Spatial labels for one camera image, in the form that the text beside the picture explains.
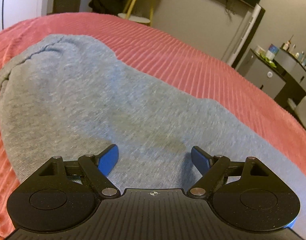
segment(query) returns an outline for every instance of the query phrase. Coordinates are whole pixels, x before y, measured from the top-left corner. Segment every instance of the bed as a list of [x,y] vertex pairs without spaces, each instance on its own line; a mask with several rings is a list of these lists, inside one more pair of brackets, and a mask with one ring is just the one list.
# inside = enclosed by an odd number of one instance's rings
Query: bed
[[[29,46],[56,33],[92,36],[125,64],[196,98],[216,100],[306,176],[306,131],[288,112],[224,62],[159,30],[93,13],[26,20],[0,33],[0,69]],[[14,230],[6,202],[18,185],[0,134],[0,239]]]

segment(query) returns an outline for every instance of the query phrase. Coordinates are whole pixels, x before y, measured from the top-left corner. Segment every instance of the crosshair mark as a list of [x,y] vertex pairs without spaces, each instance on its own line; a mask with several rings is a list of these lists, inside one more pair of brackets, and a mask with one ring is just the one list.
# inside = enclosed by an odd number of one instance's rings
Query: crosshair mark
[[158,193],[158,192],[156,192],[156,191],[152,191],[152,192],[150,192],[149,194],[152,195],[152,196],[157,196],[157,195],[160,194],[160,193]]

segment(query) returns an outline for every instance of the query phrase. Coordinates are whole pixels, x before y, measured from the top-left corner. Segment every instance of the gray wall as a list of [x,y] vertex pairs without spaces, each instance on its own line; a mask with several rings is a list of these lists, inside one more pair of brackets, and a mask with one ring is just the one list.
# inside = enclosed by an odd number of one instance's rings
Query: gray wall
[[[89,1],[82,0],[81,11],[90,11]],[[229,17],[223,5],[225,0],[160,0],[153,27],[226,61],[251,10],[237,0],[232,1],[237,14]],[[146,3],[141,6],[140,2],[136,14],[147,16]],[[266,14],[250,47],[260,45],[267,49],[271,43],[280,46],[294,34],[292,41],[297,50],[306,51],[306,0],[261,0],[260,5]]]
[[306,0],[261,0],[260,5],[266,13],[249,48],[280,47],[294,34],[296,51],[306,52]]

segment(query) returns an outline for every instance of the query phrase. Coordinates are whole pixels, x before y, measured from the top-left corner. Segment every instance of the round tabletop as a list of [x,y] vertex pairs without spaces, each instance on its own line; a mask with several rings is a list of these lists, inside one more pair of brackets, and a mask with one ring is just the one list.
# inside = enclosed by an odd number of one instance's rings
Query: round tabletop
[[[118,17],[122,18],[122,19],[125,19],[126,18],[126,13],[119,13],[118,14]],[[147,18],[144,18],[144,17],[138,17],[138,16],[134,16],[134,15],[131,15],[129,17],[129,20],[132,21],[132,22],[137,22],[137,23],[143,23],[143,24],[149,24],[151,21]]]

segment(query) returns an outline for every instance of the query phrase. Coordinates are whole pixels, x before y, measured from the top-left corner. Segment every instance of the white wall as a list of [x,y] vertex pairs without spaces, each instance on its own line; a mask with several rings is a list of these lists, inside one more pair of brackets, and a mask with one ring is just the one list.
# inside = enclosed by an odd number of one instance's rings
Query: white wall
[[4,29],[20,21],[46,15],[48,0],[4,0]]

